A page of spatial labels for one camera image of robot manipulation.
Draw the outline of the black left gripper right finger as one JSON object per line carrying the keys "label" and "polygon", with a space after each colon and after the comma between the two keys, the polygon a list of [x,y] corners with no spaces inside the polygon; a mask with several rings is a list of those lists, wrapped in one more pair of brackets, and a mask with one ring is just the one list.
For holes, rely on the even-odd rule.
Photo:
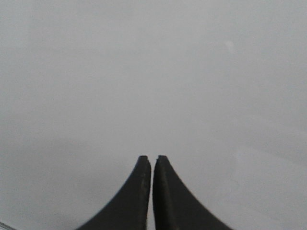
{"label": "black left gripper right finger", "polygon": [[153,208],[157,230],[230,229],[196,199],[164,155],[154,168]]}

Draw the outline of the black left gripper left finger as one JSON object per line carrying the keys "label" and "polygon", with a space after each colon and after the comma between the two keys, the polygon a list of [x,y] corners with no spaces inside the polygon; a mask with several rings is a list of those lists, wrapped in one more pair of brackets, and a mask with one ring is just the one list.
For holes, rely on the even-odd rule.
{"label": "black left gripper left finger", "polygon": [[80,230],[145,230],[151,188],[151,165],[139,156],[135,167],[115,196]]}

